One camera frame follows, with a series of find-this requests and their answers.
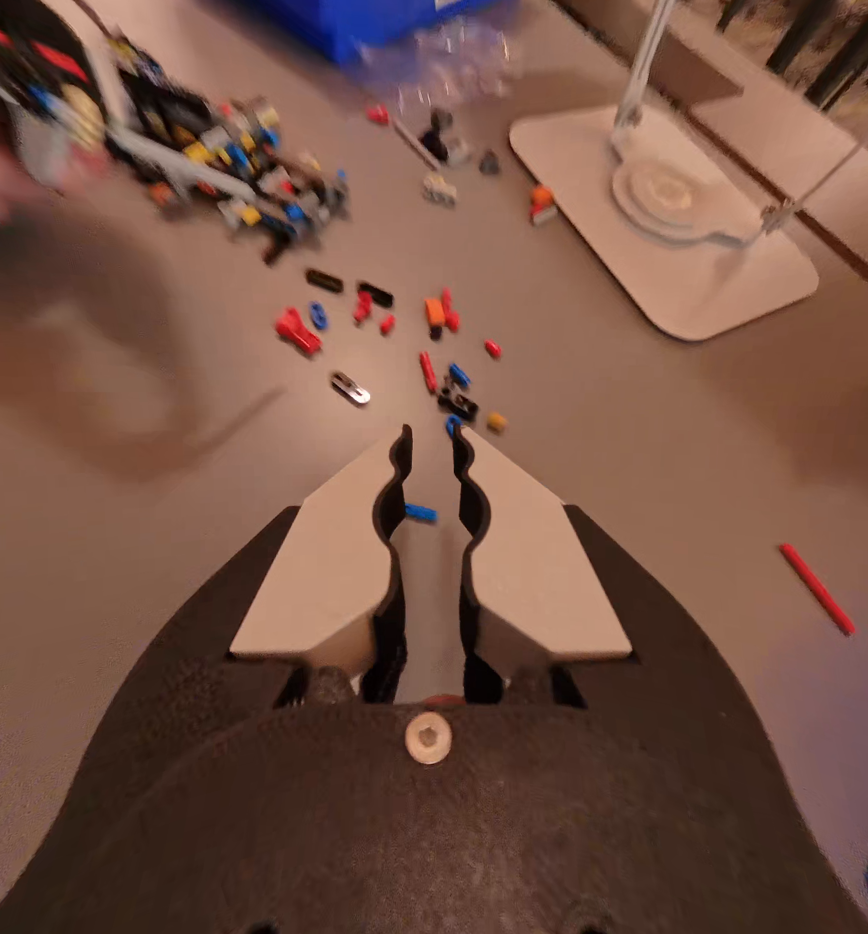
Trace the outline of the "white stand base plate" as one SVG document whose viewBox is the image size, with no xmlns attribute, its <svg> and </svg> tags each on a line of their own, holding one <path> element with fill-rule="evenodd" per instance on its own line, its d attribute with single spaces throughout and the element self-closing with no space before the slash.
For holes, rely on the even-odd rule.
<svg viewBox="0 0 868 934">
<path fill-rule="evenodd" d="M 561 6 L 631 76 L 616 104 L 516 121 L 510 146 L 661 332 L 702 342 L 812 296 L 798 219 L 868 272 L 868 134 L 674 2 Z"/>
</svg>

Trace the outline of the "long thin red lego axle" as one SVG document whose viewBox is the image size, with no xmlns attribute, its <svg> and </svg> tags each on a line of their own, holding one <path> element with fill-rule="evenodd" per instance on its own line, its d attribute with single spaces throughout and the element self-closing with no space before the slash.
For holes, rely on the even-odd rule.
<svg viewBox="0 0 868 934">
<path fill-rule="evenodd" d="M 857 631 L 854 622 L 798 550 L 790 543 L 780 543 L 778 551 L 837 629 L 844 636 L 852 637 Z"/>
</svg>

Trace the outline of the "blue storage bin white label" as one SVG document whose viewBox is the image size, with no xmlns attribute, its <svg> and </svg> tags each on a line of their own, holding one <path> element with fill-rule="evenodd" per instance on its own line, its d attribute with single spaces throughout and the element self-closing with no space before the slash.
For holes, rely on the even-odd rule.
<svg viewBox="0 0 868 934">
<path fill-rule="evenodd" d="M 520 2 L 499 1 L 240 1 L 262 18 L 333 64 L 353 62 L 363 47 L 379 48 L 454 18 Z"/>
</svg>

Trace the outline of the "black and grey lego bracket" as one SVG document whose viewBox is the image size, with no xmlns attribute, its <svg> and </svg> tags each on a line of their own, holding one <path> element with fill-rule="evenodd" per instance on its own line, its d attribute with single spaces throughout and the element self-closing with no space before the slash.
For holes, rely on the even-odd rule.
<svg viewBox="0 0 868 934">
<path fill-rule="evenodd" d="M 467 163 L 471 150 L 465 140 L 453 133 L 454 118 L 444 108 L 431 108 L 430 123 L 419 137 L 424 150 L 442 166 L 458 167 Z"/>
</svg>

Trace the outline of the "short grey lego axle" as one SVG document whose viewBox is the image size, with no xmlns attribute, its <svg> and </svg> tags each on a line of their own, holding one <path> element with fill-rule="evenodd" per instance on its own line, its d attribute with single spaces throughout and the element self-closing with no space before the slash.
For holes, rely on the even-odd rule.
<svg viewBox="0 0 868 934">
<path fill-rule="evenodd" d="M 391 117 L 393 132 L 417 155 L 432 171 L 440 170 L 440 161 L 423 145 L 420 139 L 411 132 L 406 123 L 396 117 Z"/>
</svg>

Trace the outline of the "large lego technic chassis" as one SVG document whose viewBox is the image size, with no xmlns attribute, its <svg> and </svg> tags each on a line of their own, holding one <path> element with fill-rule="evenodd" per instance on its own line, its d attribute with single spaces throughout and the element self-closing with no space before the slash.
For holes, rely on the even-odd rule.
<svg viewBox="0 0 868 934">
<path fill-rule="evenodd" d="M 73 4 L 100 33 L 123 106 L 108 98 L 95 50 L 53 6 L 0 2 L 0 175 L 56 193 L 77 169 L 114 159 L 162 212 L 178 214 L 199 194 L 232 231 L 263 228 L 266 264 L 348 214 L 345 172 L 285 155 L 266 99 L 214 108 L 90 3 Z"/>
</svg>

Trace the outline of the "pile of clear plastic bags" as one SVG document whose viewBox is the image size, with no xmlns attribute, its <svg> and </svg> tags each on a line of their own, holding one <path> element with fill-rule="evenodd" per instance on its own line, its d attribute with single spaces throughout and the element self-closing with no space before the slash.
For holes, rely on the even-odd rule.
<svg viewBox="0 0 868 934">
<path fill-rule="evenodd" d="M 507 96 L 523 74 L 519 42 L 482 17 L 462 16 L 382 46 L 358 46 L 350 80 L 407 122 Z"/>
</svg>

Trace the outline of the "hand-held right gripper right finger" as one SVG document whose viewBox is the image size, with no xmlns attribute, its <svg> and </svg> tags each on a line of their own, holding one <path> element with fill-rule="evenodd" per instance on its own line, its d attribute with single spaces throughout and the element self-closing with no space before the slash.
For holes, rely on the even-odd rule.
<svg viewBox="0 0 868 934">
<path fill-rule="evenodd" d="M 451 437 L 460 483 L 463 694 L 497 704 L 522 671 L 629 659 L 629 636 L 567 505 L 469 428 Z"/>
</svg>

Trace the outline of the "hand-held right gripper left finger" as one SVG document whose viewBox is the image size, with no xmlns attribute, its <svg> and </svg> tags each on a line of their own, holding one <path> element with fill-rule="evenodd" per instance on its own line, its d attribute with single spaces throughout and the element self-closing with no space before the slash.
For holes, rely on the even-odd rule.
<svg viewBox="0 0 868 934">
<path fill-rule="evenodd" d="M 230 644 L 232 657 L 333 668 L 360 678 L 364 701 L 394 701 L 407 637 L 392 536 L 406 516 L 412 454 L 412 428 L 403 424 L 300 504 Z"/>
</svg>

